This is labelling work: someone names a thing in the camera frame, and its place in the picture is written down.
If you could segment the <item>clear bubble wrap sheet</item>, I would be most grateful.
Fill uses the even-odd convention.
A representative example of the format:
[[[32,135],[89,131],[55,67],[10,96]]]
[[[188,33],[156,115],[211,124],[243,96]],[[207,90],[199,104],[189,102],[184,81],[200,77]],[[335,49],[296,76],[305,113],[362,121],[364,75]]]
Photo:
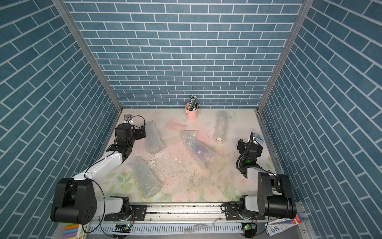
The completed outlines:
[[[180,137],[188,152],[201,168],[208,168],[215,158],[215,153],[209,147],[196,140],[196,131],[181,130]]]

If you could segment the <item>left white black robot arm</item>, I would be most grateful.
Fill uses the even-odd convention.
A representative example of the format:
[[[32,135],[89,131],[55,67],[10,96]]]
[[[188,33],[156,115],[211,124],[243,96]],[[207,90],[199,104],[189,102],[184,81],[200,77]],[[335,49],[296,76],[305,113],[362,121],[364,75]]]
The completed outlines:
[[[127,197],[101,194],[96,199],[96,189],[101,181],[117,166],[125,162],[136,140],[145,138],[145,125],[135,126],[129,122],[115,128],[115,139],[106,153],[83,172],[61,179],[55,188],[50,219],[53,222],[86,225],[93,218],[104,217],[126,221],[132,216]]]

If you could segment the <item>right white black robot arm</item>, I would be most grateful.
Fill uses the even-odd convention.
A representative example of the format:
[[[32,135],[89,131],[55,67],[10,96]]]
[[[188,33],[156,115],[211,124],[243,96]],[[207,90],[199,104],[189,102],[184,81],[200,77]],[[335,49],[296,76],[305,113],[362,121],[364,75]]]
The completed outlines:
[[[237,150],[240,155],[236,161],[236,169],[246,178],[257,183],[256,195],[243,195],[238,202],[221,205],[226,219],[237,217],[254,219],[259,216],[293,219],[297,215],[295,200],[289,177],[266,171],[257,163],[263,147],[252,137],[248,142],[238,141]]]

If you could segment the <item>bubble wrapped vase back left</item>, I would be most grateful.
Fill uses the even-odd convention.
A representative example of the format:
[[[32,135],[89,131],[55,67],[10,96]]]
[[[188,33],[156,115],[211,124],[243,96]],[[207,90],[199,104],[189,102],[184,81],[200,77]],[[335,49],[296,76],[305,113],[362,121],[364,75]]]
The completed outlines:
[[[160,139],[159,132],[153,121],[149,121],[145,127],[146,130],[146,146],[150,154],[156,154],[164,149],[164,145]]]

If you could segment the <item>bubble wrapped vase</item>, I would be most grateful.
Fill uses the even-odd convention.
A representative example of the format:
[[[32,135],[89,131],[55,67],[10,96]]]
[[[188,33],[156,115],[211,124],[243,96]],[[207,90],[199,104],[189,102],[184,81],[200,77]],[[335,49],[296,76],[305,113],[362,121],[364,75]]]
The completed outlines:
[[[156,154],[164,149],[164,145],[160,139],[159,132],[153,121],[149,121],[145,127],[146,130],[146,146],[150,154]]]
[[[217,143],[224,143],[228,129],[228,114],[225,111],[217,113],[214,139]]]
[[[162,184],[140,156],[131,160],[130,167],[142,198],[151,198],[161,191]]]

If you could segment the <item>bubble wrapped vase back right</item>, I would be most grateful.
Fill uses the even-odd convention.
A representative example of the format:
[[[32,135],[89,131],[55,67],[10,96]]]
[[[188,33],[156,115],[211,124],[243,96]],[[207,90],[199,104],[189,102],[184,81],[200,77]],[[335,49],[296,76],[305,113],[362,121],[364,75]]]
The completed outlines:
[[[217,143],[224,143],[228,129],[228,114],[225,111],[217,113],[214,139]]]

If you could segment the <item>bubble wrapped vase front left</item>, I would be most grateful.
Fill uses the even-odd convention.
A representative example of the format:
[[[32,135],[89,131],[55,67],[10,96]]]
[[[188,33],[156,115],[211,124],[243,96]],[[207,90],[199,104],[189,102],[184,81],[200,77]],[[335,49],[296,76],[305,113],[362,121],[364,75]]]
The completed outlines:
[[[130,167],[142,198],[151,198],[161,191],[162,184],[140,156],[131,160]]]

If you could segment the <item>small blue white object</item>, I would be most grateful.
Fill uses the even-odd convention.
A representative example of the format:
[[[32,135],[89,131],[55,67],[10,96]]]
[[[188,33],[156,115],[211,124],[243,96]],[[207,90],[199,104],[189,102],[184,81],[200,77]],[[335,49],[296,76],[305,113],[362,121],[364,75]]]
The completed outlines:
[[[258,143],[264,143],[265,142],[264,138],[259,134],[256,135],[255,139]]]

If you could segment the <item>pink pen cup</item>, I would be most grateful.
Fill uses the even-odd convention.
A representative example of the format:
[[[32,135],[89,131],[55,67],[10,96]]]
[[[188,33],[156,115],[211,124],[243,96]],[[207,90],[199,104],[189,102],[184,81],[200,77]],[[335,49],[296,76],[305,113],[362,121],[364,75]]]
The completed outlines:
[[[197,120],[197,118],[198,118],[199,110],[198,110],[198,108],[194,108],[192,111],[190,111],[190,110],[188,110],[189,105],[190,105],[190,103],[187,103],[187,104],[185,105],[186,119],[187,119],[188,121],[195,121],[195,120]]]

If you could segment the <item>pens in cup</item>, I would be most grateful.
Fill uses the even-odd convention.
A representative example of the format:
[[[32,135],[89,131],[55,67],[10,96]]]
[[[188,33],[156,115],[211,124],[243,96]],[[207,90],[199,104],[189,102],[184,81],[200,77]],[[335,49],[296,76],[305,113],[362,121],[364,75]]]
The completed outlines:
[[[198,108],[198,103],[197,103],[197,95],[192,95],[190,98],[189,106],[187,107],[188,111],[194,111]]]

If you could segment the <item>white red blue box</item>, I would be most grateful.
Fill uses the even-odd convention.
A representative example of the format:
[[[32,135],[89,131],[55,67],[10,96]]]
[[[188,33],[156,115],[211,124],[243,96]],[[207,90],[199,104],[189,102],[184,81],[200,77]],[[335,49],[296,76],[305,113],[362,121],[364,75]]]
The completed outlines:
[[[273,236],[286,231],[289,228],[297,226],[304,222],[304,218],[297,213],[294,219],[276,219],[265,226],[265,232],[268,236]]]

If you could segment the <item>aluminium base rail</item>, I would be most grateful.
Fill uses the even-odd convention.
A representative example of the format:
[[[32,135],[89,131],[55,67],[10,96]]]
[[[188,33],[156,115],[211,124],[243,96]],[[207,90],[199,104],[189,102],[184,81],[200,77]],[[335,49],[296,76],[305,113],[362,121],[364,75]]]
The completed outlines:
[[[80,225],[79,239],[86,238],[86,234],[93,235],[96,229],[100,228],[104,224],[126,224],[128,228],[133,227],[136,223],[143,224],[180,224],[180,223],[192,223],[192,224],[207,224],[207,223],[241,223],[244,233],[241,235],[247,238],[252,238],[253,236],[266,234],[265,226],[268,223],[273,222],[277,218],[274,217],[264,217],[259,216],[254,219],[243,219],[242,217],[237,217],[234,220],[226,219],[226,215],[221,210],[221,205],[219,203],[185,203],[185,204],[136,204],[130,205],[132,210],[132,216],[129,220],[120,221],[112,219],[111,217],[104,217],[103,221],[100,223],[99,218],[93,218],[88,224]],[[306,232],[306,221],[297,225],[300,229],[301,235],[304,239],[309,239],[310,236]],[[127,236],[122,235],[108,235],[115,239],[124,239]]]

